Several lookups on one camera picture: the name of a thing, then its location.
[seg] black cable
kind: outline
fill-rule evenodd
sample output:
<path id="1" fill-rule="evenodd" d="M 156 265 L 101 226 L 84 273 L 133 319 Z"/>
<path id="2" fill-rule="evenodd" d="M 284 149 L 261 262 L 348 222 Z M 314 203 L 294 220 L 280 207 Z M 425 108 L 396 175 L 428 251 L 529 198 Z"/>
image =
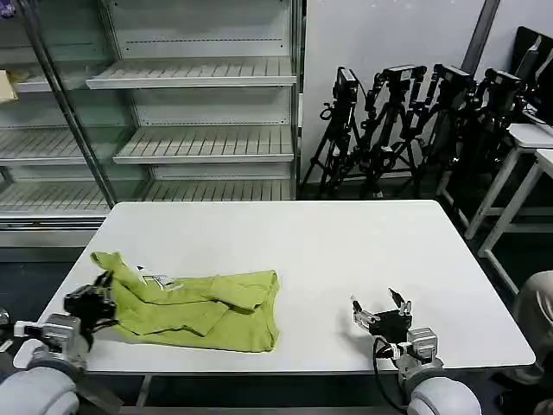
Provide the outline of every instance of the black cable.
<path id="1" fill-rule="evenodd" d="M 374 379 L 377 382 L 378 390 L 380 391 L 380 394 L 385 399 L 385 401 L 388 403 L 388 405 L 390 405 L 396 411 L 406 414 L 407 410 L 405 408 L 402 408 L 401 406 L 396 404 L 393 400 L 391 400 L 390 396 L 388 396 L 388 393 L 384 389 L 384 385 L 382 385 L 382 382 L 380 380 L 380 375 L 378 373 L 378 365 L 377 365 L 378 342 L 381 342 L 381 339 L 375 338 L 374 343 L 372 344 L 372 366 L 374 367 Z"/>
<path id="2" fill-rule="evenodd" d="M 359 78 L 357 77 L 357 75 L 355 74 L 355 72 L 353 70 L 350 69 L 349 72 L 351 72 L 353 77 L 355 78 L 355 80 L 357 80 L 357 83 L 359 84 L 359 87 L 361 88 L 361 92 L 363 93 L 363 96 L 366 99 L 366 91 L 365 91 L 365 88 L 363 87 L 363 84 L 361 83 L 361 81 L 359 80 Z"/>
<path id="3" fill-rule="evenodd" d="M 96 333 L 97 331 L 99 331 L 101 329 L 106 329 L 108 327 L 116 326 L 118 324 L 119 324 L 119 320 L 109 320 L 107 322 L 101 322 L 101 323 L 98 323 L 94 326 L 94 328 L 92 329 L 92 332 Z"/>

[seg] black monitor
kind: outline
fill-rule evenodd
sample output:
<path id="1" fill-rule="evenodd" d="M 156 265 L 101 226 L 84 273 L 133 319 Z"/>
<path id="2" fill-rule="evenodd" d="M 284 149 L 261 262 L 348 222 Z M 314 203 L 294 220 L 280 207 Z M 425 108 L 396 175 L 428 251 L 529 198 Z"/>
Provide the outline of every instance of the black monitor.
<path id="1" fill-rule="evenodd" d="M 528 86 L 526 98 L 537 108 L 536 116 L 549 125 L 553 125 L 552 58 L 553 39 L 523 26 L 518 28 L 509 73 Z"/>

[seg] person's leg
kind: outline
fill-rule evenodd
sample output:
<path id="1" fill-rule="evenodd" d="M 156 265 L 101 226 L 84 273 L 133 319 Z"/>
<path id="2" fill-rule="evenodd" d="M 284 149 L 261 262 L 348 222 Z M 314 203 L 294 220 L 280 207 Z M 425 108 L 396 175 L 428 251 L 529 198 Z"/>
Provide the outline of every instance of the person's leg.
<path id="1" fill-rule="evenodd" d="M 536 355 L 536 363 L 511 371 L 508 376 L 520 383 L 538 383 L 543 361 L 553 352 L 553 271 L 533 275 L 518 293 L 512 311 L 524 337 Z"/>
<path id="2" fill-rule="evenodd" d="M 534 415 L 553 415 L 553 399 L 538 404 L 534 410 Z"/>

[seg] metal pole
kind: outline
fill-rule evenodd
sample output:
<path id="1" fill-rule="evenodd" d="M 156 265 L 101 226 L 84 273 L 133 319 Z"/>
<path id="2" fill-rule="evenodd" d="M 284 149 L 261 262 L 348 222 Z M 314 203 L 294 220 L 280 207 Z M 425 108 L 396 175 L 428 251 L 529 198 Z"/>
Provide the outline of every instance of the metal pole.
<path id="1" fill-rule="evenodd" d="M 495 244 L 497 244 L 501 235 L 505 233 L 505 230 L 508 228 L 512 219 L 517 214 L 518 210 L 522 207 L 523 203 L 526 201 L 526 198 L 530 192 L 536 186 L 537 181 L 542 175 L 543 170 L 539 165 L 538 161 L 535 161 L 534 165 L 530 169 L 528 175 L 521 183 L 520 187 L 517 190 L 517 193 L 512 197 L 511 201 L 503 211 L 503 214 L 499 217 L 495 227 L 487 236 L 486 240 L 480 247 L 478 251 L 478 256 L 483 258 L 486 256 L 487 251 L 491 251 Z"/>
<path id="2" fill-rule="evenodd" d="M 465 232 L 465 239 L 471 240 L 472 238 L 474 238 L 474 235 L 476 235 L 476 232 L 480 228 L 480 225 L 482 225 L 484 219 L 489 216 L 489 211 L 492 208 L 493 203 L 497 199 L 501 189 L 505 186 L 505 183 L 507 183 L 507 180 L 511 176 L 511 173 L 517 165 L 519 158 L 520 150 L 518 148 L 512 149 L 509 153 L 509 156 L 507 156 L 507 158 L 503 162 L 501 170 L 495 176 L 492 186 L 486 193 L 486 197 L 484 198 L 484 200 L 478 207 L 476 214 L 474 214 L 474 217 L 470 221 L 470 225 Z"/>
<path id="3" fill-rule="evenodd" d="M 501 0 L 486 0 L 484 2 L 480 17 L 476 23 L 476 28 L 474 28 L 473 37 L 468 44 L 465 59 L 461 65 L 463 71 L 472 75 L 476 73 L 480 58 L 484 52 L 487 37 L 490 35 L 490 30 L 492 29 L 493 19 L 498 11 L 499 3 L 501 3 Z"/>
<path id="4" fill-rule="evenodd" d="M 80 122 L 79 117 L 73 108 L 73 104 L 67 95 L 67 91 L 61 82 L 54 60 L 52 59 L 52 56 L 46 47 L 46 43 L 44 42 L 39 19 L 28 0 L 16 0 L 16 3 L 18 11 L 22 15 L 22 22 L 25 32 L 29 37 L 31 45 L 33 46 L 36 58 L 41 65 L 46 79 L 48 80 L 48 84 L 52 88 L 52 93 L 54 94 L 63 116 L 67 121 L 67 125 L 69 126 L 80 151 L 83 153 L 86 164 L 92 172 L 92 176 L 96 180 L 105 201 L 110 208 L 113 208 L 117 203 L 117 199 L 113 189 L 111 188 L 111 184 L 102 169 L 102 166 L 99 164 L 99 161 L 94 154 L 90 144 L 90 139 L 86 134 L 86 130 Z"/>

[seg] metal shelf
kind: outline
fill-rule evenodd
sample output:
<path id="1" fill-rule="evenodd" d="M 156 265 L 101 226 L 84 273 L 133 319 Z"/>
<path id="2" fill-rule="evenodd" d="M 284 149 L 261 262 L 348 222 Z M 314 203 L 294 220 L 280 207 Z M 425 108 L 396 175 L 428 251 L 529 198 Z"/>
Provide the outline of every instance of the metal shelf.
<path id="1" fill-rule="evenodd" d="M 290 180 L 165 180 L 145 201 L 289 201 Z"/>
<path id="2" fill-rule="evenodd" d="M 40 67 L 18 67 L 10 69 L 9 73 L 11 79 L 15 80 L 13 86 L 18 93 L 48 93 L 52 91 Z M 82 64 L 62 65 L 60 76 L 64 87 L 72 90 L 85 86 L 86 79 L 91 77 L 91 71 Z"/>
<path id="3" fill-rule="evenodd" d="M 141 127 L 119 164 L 291 162 L 290 125 Z"/>
<path id="4" fill-rule="evenodd" d="M 96 182 L 15 182 L 0 194 L 0 215 L 108 212 Z"/>
<path id="5" fill-rule="evenodd" d="M 98 159 L 116 151 L 121 127 L 92 127 L 87 131 Z M 86 164 L 68 128 L 47 127 L 0 131 L 0 166 Z"/>
<path id="6" fill-rule="evenodd" d="M 86 81 L 91 89 L 291 86 L 288 56 L 120 61 Z"/>

